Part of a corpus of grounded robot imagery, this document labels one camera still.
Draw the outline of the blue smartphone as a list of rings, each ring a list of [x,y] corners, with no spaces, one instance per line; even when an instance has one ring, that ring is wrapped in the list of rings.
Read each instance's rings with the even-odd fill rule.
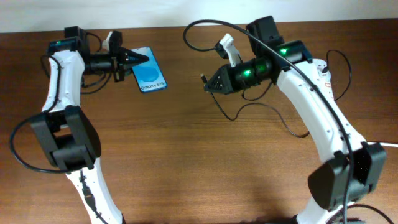
[[[141,47],[132,49],[132,51],[149,58],[147,62],[132,67],[132,72],[140,92],[149,93],[166,89],[168,84],[152,49],[150,47]]]

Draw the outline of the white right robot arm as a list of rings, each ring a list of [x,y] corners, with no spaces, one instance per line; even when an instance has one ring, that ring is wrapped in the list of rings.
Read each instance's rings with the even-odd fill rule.
[[[386,161],[381,144],[369,143],[345,118],[333,96],[325,61],[313,58],[300,40],[286,42],[271,16],[242,29],[255,57],[241,59],[231,35],[215,44],[227,64],[204,81],[205,91],[228,95],[270,80],[302,118],[321,166],[308,177],[311,197],[289,223],[349,223],[347,211],[373,192]]]

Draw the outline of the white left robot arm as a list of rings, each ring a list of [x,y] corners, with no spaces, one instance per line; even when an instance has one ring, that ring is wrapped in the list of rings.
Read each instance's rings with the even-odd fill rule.
[[[111,31],[103,52],[92,53],[89,33],[67,27],[64,38],[49,43],[50,83],[45,104],[30,122],[39,144],[56,173],[65,174],[75,186],[92,223],[124,223],[101,170],[101,142],[80,107],[84,75],[109,73],[116,82],[135,66],[148,62],[145,55],[122,46],[119,31]]]

